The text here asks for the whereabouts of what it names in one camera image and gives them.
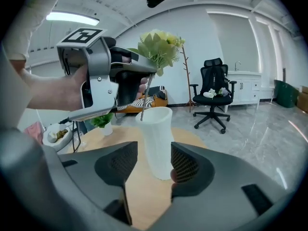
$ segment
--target pink cloth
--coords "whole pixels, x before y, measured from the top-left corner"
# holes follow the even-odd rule
[[[42,144],[43,139],[43,129],[40,122],[33,123],[31,126],[24,130],[24,133],[29,134],[33,139],[36,139],[40,144]]]

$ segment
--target glossy floor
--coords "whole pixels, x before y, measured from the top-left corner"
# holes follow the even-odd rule
[[[259,168],[289,191],[296,189],[308,163],[308,114],[297,107],[284,108],[276,103],[231,106],[230,122],[225,134],[213,119],[195,129],[204,116],[193,117],[188,107],[172,108],[172,126],[198,135],[205,145],[218,152],[240,157]],[[195,107],[193,111],[208,111],[209,107]],[[114,121],[122,126],[135,126],[135,115],[126,115]]]

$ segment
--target round table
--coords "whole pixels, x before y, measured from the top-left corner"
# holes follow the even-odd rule
[[[191,144],[206,148],[202,140],[193,133],[172,128],[173,138],[176,142]],[[140,230],[149,228],[170,206],[172,180],[159,180],[155,178],[149,168],[144,152],[142,133],[137,127],[113,126],[113,133],[103,136],[101,130],[96,128],[81,137],[86,143],[78,152],[95,150],[128,141],[138,142],[138,161],[125,183],[129,212],[133,227]]]

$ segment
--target sink faucet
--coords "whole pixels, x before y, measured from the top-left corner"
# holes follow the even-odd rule
[[[239,70],[238,68],[236,68],[236,64],[237,64],[237,63],[239,63],[240,65],[242,65],[240,61],[237,61],[237,62],[235,63],[235,71]]]

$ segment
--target chair base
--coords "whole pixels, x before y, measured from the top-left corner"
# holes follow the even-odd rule
[[[198,129],[198,128],[199,128],[199,125],[200,125],[201,123],[204,123],[204,122],[207,121],[208,119],[214,119],[214,120],[216,120],[216,121],[223,127],[223,129],[221,129],[220,132],[221,132],[222,134],[224,134],[224,133],[226,132],[226,126],[222,123],[222,121],[219,119],[219,117],[227,117],[227,121],[230,121],[230,115],[214,112],[214,109],[215,109],[215,107],[214,107],[214,106],[211,106],[210,112],[194,112],[193,116],[196,116],[196,115],[205,115],[205,116],[206,116],[206,117],[204,117],[201,121],[199,121],[199,122],[194,126],[194,128],[195,128],[195,129]]]

